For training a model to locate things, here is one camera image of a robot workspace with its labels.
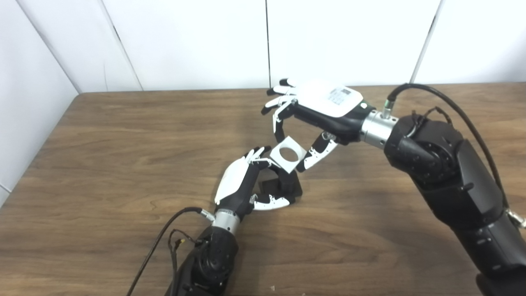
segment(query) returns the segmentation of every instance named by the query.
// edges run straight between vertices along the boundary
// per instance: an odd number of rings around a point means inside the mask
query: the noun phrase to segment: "wood grain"
[[[392,88],[356,87],[376,106]],[[526,214],[526,84],[437,88],[471,116]],[[80,95],[0,209],[0,294],[124,295],[168,218],[213,209],[226,166],[275,144],[259,114],[266,100],[265,90]],[[394,114],[435,105],[408,91]],[[320,132],[294,119],[285,130],[304,147]],[[300,179],[297,204],[244,220],[230,295],[480,294],[459,242],[380,150],[339,147]],[[188,214],[174,227],[197,235],[205,225]],[[169,280],[163,240],[135,295],[163,295]]]

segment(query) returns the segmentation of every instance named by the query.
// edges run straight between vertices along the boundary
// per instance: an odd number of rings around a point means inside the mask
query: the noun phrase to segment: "robotic arm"
[[[526,243],[518,230],[524,219],[508,209],[491,155],[467,116],[437,90],[406,84],[388,97],[382,112],[358,92],[323,81],[296,87],[291,80],[268,94],[281,96],[268,102],[262,114],[273,115],[278,142],[284,137],[283,120],[294,116],[323,132],[297,166],[302,172],[327,156],[338,144],[363,141],[383,150],[391,166],[407,173],[434,215],[447,224],[475,263],[479,289],[485,296],[526,295]],[[466,121],[490,162],[495,180],[471,143],[452,126],[442,109],[425,115],[391,116],[396,96],[407,88],[420,88],[443,98]],[[447,122],[427,118],[432,111]]]
[[[226,169],[215,197],[212,223],[198,239],[182,265],[174,270],[174,280],[165,296],[223,295],[234,269],[238,251],[236,230],[252,210],[273,210],[294,203],[294,197],[252,194],[259,172],[282,168],[262,155],[270,147],[256,147]]]

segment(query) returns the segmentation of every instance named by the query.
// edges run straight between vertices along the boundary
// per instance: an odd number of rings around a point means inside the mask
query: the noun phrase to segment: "black base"
[[[280,172],[276,179],[259,183],[259,189],[262,194],[284,196],[289,200],[294,200],[303,194],[296,171],[292,171],[290,174]]]

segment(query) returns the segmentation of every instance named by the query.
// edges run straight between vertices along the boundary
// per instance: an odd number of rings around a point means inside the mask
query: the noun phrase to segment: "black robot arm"
[[[391,116],[397,95],[409,88],[435,94],[461,116],[482,147],[493,177],[442,109],[435,107],[425,115],[413,113],[400,119]],[[383,110],[377,111],[356,91],[342,86],[308,82],[296,87],[282,83],[272,90],[268,94],[282,96],[267,103],[262,113],[278,107],[274,122],[280,124],[275,124],[275,133],[282,129],[283,119],[295,116],[322,128],[326,143],[363,141],[382,149],[389,163],[411,177],[434,215],[458,237],[481,272],[477,284],[482,293],[526,295],[526,243],[518,230],[518,225],[526,226],[526,222],[509,210],[488,148],[467,115],[450,98],[426,85],[404,84],[393,90]],[[442,113],[447,122],[429,120],[427,115],[432,111]],[[320,145],[322,141],[319,138],[317,142]],[[313,145],[309,150],[316,162],[333,149],[325,147],[327,144],[322,149]],[[302,172],[308,167],[300,164],[297,169]]]
[[[411,137],[412,116],[394,126],[384,149],[389,163],[409,174],[434,215],[453,230],[481,272],[484,295],[526,295],[526,243],[502,191],[450,124],[422,120]]]

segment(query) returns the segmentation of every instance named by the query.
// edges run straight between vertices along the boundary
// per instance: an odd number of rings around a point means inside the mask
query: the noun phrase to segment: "panel seam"
[[[53,56],[53,58],[55,59],[55,61],[57,62],[58,66],[60,67],[60,69],[64,72],[64,74],[66,75],[66,77],[68,78],[69,82],[72,84],[73,88],[77,91],[78,94],[81,94],[82,91],[80,90],[80,87],[78,86],[78,84],[71,78],[71,76],[67,73],[66,71],[66,68],[64,68],[64,65],[60,62],[60,59],[58,58],[58,54],[55,52],[55,50],[53,49],[53,47],[51,46],[51,43],[49,42],[49,40],[46,38],[46,36],[44,35],[44,33],[42,33],[42,31],[38,28],[37,24],[33,21],[33,19],[30,17],[30,15],[27,13],[26,9],[24,9],[24,6],[20,3],[20,0],[15,0],[16,1],[16,4],[18,4],[18,6],[20,7],[20,9],[22,10],[22,12],[24,13],[24,15],[26,16],[26,18],[28,19],[29,23],[31,23],[31,26],[33,27],[33,29],[35,29],[36,33],[38,34],[38,36],[40,37],[40,39],[42,40],[42,42],[44,42],[44,45],[46,45],[47,49],[49,50],[49,52],[51,53],[51,56]]]
[[[137,71],[135,71],[135,67],[133,67],[133,63],[128,55],[128,52],[126,51],[126,48],[124,47],[123,41],[120,39],[119,33],[117,32],[117,28],[115,27],[112,17],[110,16],[108,9],[106,8],[106,4],[104,4],[104,0],[98,0],[100,7],[103,11],[104,16],[106,17],[106,21],[108,22],[110,29],[113,32],[114,38],[120,47],[120,50],[122,51],[124,58],[126,60],[126,63],[128,64],[129,68],[133,72],[135,82],[139,85],[140,90],[144,91],[143,85],[140,82],[139,76],[137,75]]]
[[[270,78],[270,42],[268,34],[268,7],[267,0],[265,0],[265,18],[267,22],[267,59],[268,59],[268,87],[272,87],[272,80]]]

